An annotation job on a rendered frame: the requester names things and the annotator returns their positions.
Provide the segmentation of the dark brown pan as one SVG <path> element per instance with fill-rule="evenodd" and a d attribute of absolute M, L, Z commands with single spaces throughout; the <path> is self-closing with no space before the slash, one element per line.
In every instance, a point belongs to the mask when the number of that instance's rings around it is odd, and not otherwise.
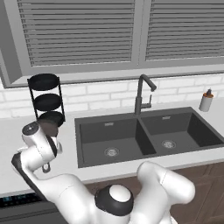
<path fill-rule="evenodd" d="M 50 146 L 52 149 L 52 153 L 55 157 L 57 157 L 57 135 L 59 133 L 58 124 L 51 120 L 39 119 L 38 124 L 40 128 L 43 130 Z"/>

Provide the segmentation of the dark grey double sink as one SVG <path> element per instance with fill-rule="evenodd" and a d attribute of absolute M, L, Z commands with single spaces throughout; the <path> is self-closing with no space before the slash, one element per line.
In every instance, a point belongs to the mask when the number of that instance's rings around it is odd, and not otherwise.
<path fill-rule="evenodd" d="M 76 118 L 80 168 L 224 146 L 224 136 L 193 108 Z"/>

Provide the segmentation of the dark dishwasher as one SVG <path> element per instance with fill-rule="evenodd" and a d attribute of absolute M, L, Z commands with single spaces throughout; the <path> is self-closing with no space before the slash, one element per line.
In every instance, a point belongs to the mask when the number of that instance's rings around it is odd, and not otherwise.
<path fill-rule="evenodd" d="M 0 224 L 68 224 L 56 206 L 34 193 L 0 198 Z"/>

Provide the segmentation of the dark grey tap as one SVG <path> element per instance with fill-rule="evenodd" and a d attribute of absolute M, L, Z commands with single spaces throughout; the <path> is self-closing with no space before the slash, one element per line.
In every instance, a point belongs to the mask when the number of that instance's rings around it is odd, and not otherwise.
<path fill-rule="evenodd" d="M 154 92 L 157 89 L 157 86 L 150 80 L 150 78 L 146 74 L 141 74 L 138 79 L 137 85 L 137 94 L 135 100 L 135 115 L 139 116 L 141 114 L 142 109 L 149 109 L 151 107 L 151 101 L 148 103 L 142 103 L 142 91 L 143 91 L 143 82 L 150 87 L 150 91 Z"/>

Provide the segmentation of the grey window blind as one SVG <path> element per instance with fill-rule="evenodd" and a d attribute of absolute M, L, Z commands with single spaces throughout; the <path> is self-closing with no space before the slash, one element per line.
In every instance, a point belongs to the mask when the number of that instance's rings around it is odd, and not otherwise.
<path fill-rule="evenodd" d="M 131 60 L 135 0 L 17 0 L 33 67 Z"/>
<path fill-rule="evenodd" d="M 151 0 L 147 60 L 224 57 L 224 0 Z"/>

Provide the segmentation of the brown cupboard door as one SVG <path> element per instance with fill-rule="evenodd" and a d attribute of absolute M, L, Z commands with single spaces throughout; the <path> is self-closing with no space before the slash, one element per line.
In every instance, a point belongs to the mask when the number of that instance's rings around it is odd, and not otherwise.
<path fill-rule="evenodd" d="M 187 205 L 171 207 L 178 224 L 224 224 L 224 162 L 176 170 L 195 185 Z"/>

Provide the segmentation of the white soap dispenser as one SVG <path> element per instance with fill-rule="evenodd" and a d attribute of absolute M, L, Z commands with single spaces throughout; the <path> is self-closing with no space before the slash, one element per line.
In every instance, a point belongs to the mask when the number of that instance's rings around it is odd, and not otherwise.
<path fill-rule="evenodd" d="M 214 95 L 212 94 L 212 89 L 209 88 L 201 98 L 201 102 L 199 105 L 199 110 L 202 112 L 207 112 L 210 109 L 212 100 L 214 98 Z"/>

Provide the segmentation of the grey window frame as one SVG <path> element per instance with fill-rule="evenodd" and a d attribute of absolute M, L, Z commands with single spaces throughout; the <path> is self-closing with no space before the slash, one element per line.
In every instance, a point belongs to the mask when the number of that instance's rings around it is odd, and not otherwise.
<path fill-rule="evenodd" d="M 0 0 L 0 77 L 6 88 L 24 87 L 34 74 L 56 74 L 64 83 L 224 73 L 224 57 L 147 60 L 151 0 L 135 0 L 131 60 L 63 66 L 32 66 L 17 0 Z"/>

